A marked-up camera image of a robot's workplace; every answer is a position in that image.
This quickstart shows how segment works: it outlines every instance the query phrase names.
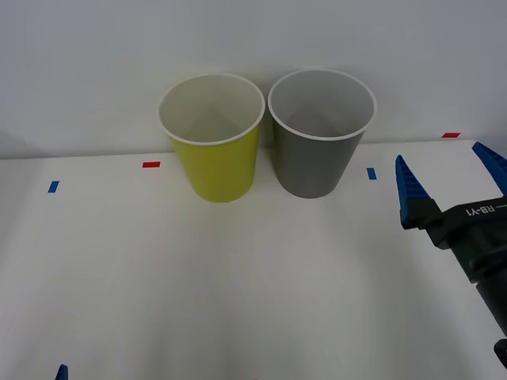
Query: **white wall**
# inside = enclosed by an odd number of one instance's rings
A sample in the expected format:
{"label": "white wall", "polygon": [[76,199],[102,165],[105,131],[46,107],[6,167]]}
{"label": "white wall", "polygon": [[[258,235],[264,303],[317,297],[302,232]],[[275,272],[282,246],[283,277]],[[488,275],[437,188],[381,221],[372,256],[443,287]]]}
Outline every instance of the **white wall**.
{"label": "white wall", "polygon": [[365,142],[507,140],[505,0],[3,0],[0,157],[155,152],[158,100],[228,70],[265,92],[300,67],[367,82]]}

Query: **gray paper cup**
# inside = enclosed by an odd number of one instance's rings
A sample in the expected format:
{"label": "gray paper cup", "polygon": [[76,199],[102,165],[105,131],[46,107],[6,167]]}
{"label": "gray paper cup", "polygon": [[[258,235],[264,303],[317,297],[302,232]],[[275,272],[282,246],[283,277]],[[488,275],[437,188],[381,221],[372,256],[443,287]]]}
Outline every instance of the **gray paper cup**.
{"label": "gray paper cup", "polygon": [[269,91],[268,106],[276,176],[301,198],[334,190],[377,109],[363,82],[336,70],[285,75]]}

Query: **cup rim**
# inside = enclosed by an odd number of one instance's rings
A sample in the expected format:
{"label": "cup rim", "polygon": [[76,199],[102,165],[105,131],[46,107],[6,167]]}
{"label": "cup rim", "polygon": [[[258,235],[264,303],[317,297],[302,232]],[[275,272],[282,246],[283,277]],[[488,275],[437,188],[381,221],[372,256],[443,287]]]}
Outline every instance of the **cup rim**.
{"label": "cup rim", "polygon": [[[248,84],[251,87],[253,87],[257,91],[257,93],[259,94],[259,97],[261,98],[261,111],[259,112],[259,117],[253,122],[253,124],[250,127],[248,127],[247,129],[245,129],[240,134],[238,134],[236,136],[230,137],[229,139],[224,139],[224,140],[219,140],[219,141],[211,141],[211,142],[197,142],[197,141],[187,140],[187,139],[183,139],[182,137],[176,136],[173,132],[170,132],[166,127],[164,127],[164,124],[160,120],[160,108],[162,106],[162,103],[166,99],[167,95],[169,95],[169,93],[171,91],[174,91],[178,86],[180,86],[180,85],[182,85],[182,84],[184,84],[186,82],[192,81],[193,79],[196,79],[196,78],[211,77],[211,76],[235,78],[235,79],[243,81],[246,84]],[[262,94],[262,91],[260,91],[259,88],[252,81],[249,81],[248,79],[246,79],[244,77],[240,77],[239,75],[236,75],[236,74],[229,74],[229,73],[208,73],[208,74],[194,75],[194,76],[192,76],[190,78],[186,78],[186,79],[183,79],[182,81],[179,81],[175,85],[172,85],[166,91],[166,93],[164,93],[164,95],[162,96],[162,99],[159,101],[158,107],[157,107],[157,114],[158,114],[158,124],[159,124],[160,128],[170,138],[175,139],[175,140],[179,141],[180,143],[185,143],[185,144],[189,144],[189,145],[195,145],[195,146],[216,146],[216,145],[222,145],[222,144],[225,144],[225,143],[231,143],[231,142],[233,142],[235,140],[240,139],[241,137],[243,137],[245,135],[248,135],[261,122],[262,117],[264,116],[265,109],[266,109],[266,100],[264,98],[264,95]]]}
{"label": "cup rim", "polygon": [[[273,111],[273,107],[271,105],[271,98],[272,98],[272,95],[273,95],[273,91],[274,89],[282,82],[284,81],[285,79],[291,77],[292,75],[297,75],[297,74],[301,74],[303,72],[309,72],[309,71],[321,71],[321,72],[328,72],[328,73],[334,73],[334,74],[339,74],[339,75],[343,75],[347,78],[350,78],[352,79],[353,81],[359,83],[361,86],[364,87],[364,89],[366,89],[366,91],[368,92],[368,94],[370,95],[370,97],[372,98],[372,101],[373,101],[373,113],[372,113],[372,117],[370,118],[370,120],[364,125],[364,127],[362,127],[361,129],[358,129],[357,131],[354,131],[353,133],[349,133],[348,135],[343,135],[343,136],[336,136],[336,137],[321,137],[321,136],[313,136],[313,135],[307,135],[306,133],[302,133],[302,132],[299,132],[293,128],[290,128],[287,124],[285,124],[282,120],[280,120],[280,118],[276,115],[276,113]],[[301,137],[304,137],[305,139],[310,139],[310,140],[318,140],[318,141],[338,141],[338,140],[346,140],[346,139],[350,139],[351,137],[354,137],[354,136],[357,136],[361,133],[363,133],[364,131],[366,131],[366,128],[368,128],[370,126],[370,124],[373,122],[373,120],[375,119],[376,117],[376,114],[377,114],[377,100],[375,98],[375,95],[373,94],[373,92],[370,90],[370,88],[365,85],[361,80],[357,79],[356,77],[354,77],[353,75],[351,74],[347,74],[347,73],[344,73],[343,71],[339,71],[339,70],[335,70],[335,69],[302,69],[302,70],[297,70],[297,71],[293,71],[285,76],[283,76],[282,78],[278,79],[275,84],[271,87],[270,91],[269,91],[269,95],[268,95],[268,108],[269,108],[269,112],[271,113],[271,116],[273,117],[273,119],[280,125],[282,126],[283,128],[285,128],[287,131],[295,134],[295,135],[298,135],[298,136],[301,136]]]}

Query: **yellow paper cup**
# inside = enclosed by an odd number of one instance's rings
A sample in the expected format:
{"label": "yellow paper cup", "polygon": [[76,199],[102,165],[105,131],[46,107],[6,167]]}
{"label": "yellow paper cup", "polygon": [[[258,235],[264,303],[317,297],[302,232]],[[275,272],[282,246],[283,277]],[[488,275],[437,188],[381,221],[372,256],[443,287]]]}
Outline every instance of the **yellow paper cup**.
{"label": "yellow paper cup", "polygon": [[162,98],[162,129],[202,198],[231,202],[248,191],[264,110],[259,88],[233,74],[198,75]]}

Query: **blue tape marker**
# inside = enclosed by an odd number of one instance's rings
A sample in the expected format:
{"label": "blue tape marker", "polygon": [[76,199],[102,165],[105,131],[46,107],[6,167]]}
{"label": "blue tape marker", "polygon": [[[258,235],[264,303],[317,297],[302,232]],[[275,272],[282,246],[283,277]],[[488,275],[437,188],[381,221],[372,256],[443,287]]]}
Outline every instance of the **blue tape marker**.
{"label": "blue tape marker", "polygon": [[69,380],[69,367],[61,365],[55,380]]}
{"label": "blue tape marker", "polygon": [[59,180],[54,180],[51,182],[51,184],[49,185],[49,190],[48,192],[56,192],[56,189],[58,188],[58,184],[60,183]]}
{"label": "blue tape marker", "polygon": [[376,180],[377,179],[377,175],[375,174],[375,169],[373,169],[373,168],[366,168],[366,170],[368,171],[368,178],[370,180]]}

